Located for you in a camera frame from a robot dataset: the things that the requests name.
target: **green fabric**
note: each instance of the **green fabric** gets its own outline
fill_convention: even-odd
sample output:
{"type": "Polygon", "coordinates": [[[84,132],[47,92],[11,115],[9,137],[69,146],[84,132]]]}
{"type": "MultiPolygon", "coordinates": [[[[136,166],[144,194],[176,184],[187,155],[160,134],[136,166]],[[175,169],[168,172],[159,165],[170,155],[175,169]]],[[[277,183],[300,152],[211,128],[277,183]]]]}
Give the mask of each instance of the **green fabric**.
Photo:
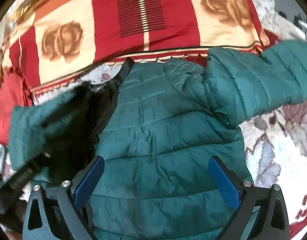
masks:
{"type": "Polygon", "coordinates": [[[217,155],[251,180],[238,125],[307,99],[307,44],[282,42],[260,57],[212,48],[206,68],[181,59],[135,64],[119,91],[96,147],[106,167],[91,197],[95,235],[212,240],[232,210],[208,161],[217,155]]]}
{"type": "Polygon", "coordinates": [[[9,135],[12,168],[20,169],[37,152],[49,153],[52,165],[35,177],[43,186],[59,185],[83,169],[90,96],[81,86],[41,106],[16,106],[9,135]]]}

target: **quilted sleeve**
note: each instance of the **quilted sleeve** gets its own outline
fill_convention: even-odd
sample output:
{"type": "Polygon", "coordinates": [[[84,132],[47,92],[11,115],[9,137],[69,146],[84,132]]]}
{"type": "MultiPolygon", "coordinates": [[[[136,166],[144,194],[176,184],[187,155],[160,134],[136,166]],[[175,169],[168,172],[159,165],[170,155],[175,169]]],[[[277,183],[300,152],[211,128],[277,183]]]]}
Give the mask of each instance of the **quilted sleeve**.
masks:
{"type": "Polygon", "coordinates": [[[203,73],[206,104],[227,127],[307,99],[307,43],[284,41],[260,56],[212,48],[203,73]]]}

